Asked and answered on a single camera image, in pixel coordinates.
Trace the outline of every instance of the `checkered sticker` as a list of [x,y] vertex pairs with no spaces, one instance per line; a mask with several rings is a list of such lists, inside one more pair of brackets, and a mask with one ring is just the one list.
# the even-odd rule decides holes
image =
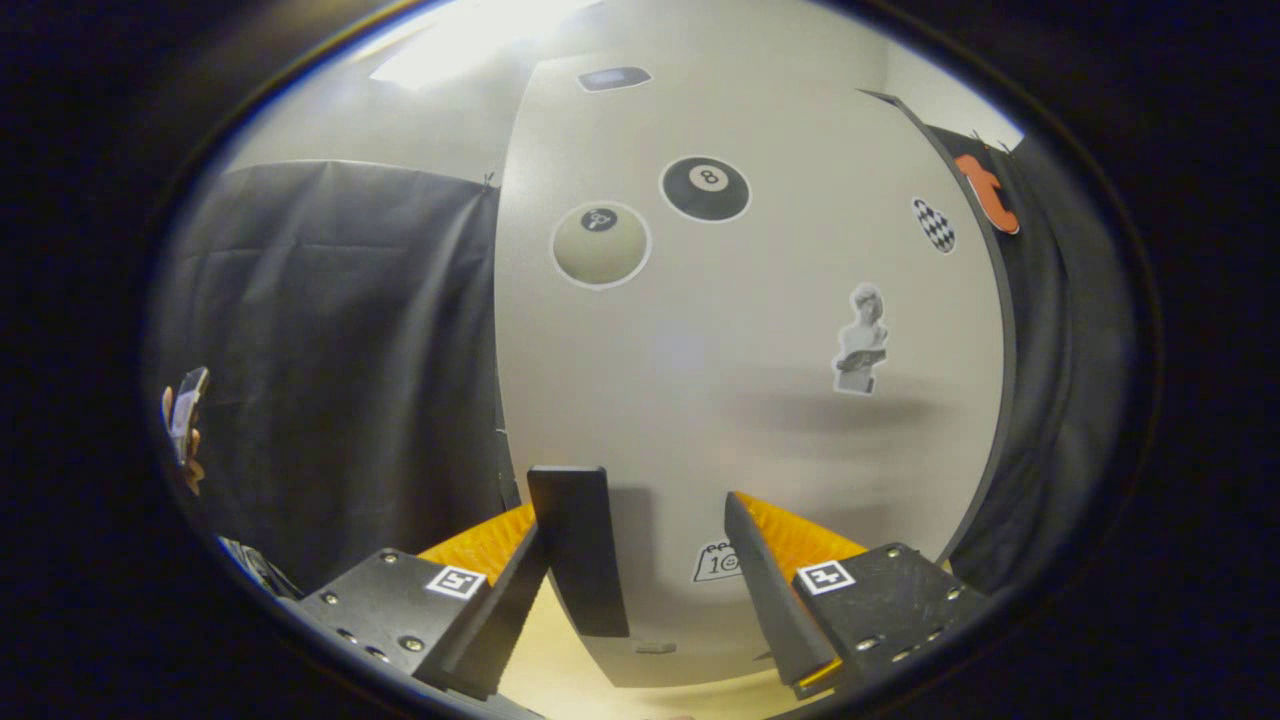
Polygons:
[[929,208],[929,204],[919,197],[911,199],[911,209],[915,210],[915,220],[920,223],[924,237],[929,238],[938,252],[951,252],[956,246],[956,231],[951,222],[942,213]]
[[809,565],[796,570],[800,582],[809,589],[809,594],[822,594],[824,592],[838,591],[854,584],[852,575],[837,560]]
[[471,600],[486,578],[483,573],[472,573],[461,568],[445,566],[440,574],[426,583],[428,592],[438,592],[458,600]]

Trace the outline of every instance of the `billiard ball sticker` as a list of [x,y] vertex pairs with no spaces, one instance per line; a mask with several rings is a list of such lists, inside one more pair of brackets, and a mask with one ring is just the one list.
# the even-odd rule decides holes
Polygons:
[[684,158],[667,165],[660,190],[678,213],[704,223],[732,220],[751,204],[742,173],[714,158]]
[[573,208],[552,231],[550,260],[571,284],[608,290],[636,277],[649,260],[649,227],[621,202]]

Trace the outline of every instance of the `weight sticker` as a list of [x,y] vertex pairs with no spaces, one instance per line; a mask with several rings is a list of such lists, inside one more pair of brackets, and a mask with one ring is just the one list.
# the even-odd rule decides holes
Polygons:
[[694,568],[694,582],[708,583],[741,575],[737,553],[728,538],[709,542],[698,548],[698,565]]
[[872,395],[876,389],[877,365],[888,359],[888,329],[881,324],[884,316],[884,297],[878,287],[861,283],[849,296],[856,322],[845,325],[836,336],[840,355],[831,360],[836,373],[836,392]]
[[800,582],[809,589],[809,594],[822,594],[824,592],[838,591],[854,584],[854,577],[845,570],[845,566],[836,560],[809,565],[796,570]]
[[445,566],[440,574],[426,583],[428,592],[438,592],[458,600],[471,600],[471,596],[480,589],[486,580],[481,573],[472,573],[461,568]]
[[933,247],[943,255],[951,252],[956,246],[956,231],[951,227],[951,220],[919,197],[911,199],[911,209],[915,211],[915,222],[920,223],[924,237],[929,238]]

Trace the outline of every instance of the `8 ball sticker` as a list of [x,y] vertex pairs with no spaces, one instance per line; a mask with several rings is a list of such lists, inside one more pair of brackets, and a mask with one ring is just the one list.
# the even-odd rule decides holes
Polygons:
[[714,158],[676,160],[663,170],[660,190],[677,211],[705,223],[732,220],[751,202],[742,173]]

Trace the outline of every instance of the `cream billiard ball sticker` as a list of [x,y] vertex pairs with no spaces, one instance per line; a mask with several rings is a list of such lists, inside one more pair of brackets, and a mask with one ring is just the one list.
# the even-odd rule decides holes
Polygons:
[[608,290],[636,277],[649,260],[649,227],[631,208],[599,201],[580,205],[556,223],[552,263],[570,283]]
[[751,188],[733,165],[716,158],[682,158],[667,165],[662,196],[676,211],[704,223],[723,223],[746,211]]
[[831,360],[836,373],[835,391],[850,395],[872,395],[876,389],[874,368],[888,357],[888,329],[881,323],[884,299],[878,287],[861,283],[849,296],[856,320],[840,329],[836,340],[840,354]]

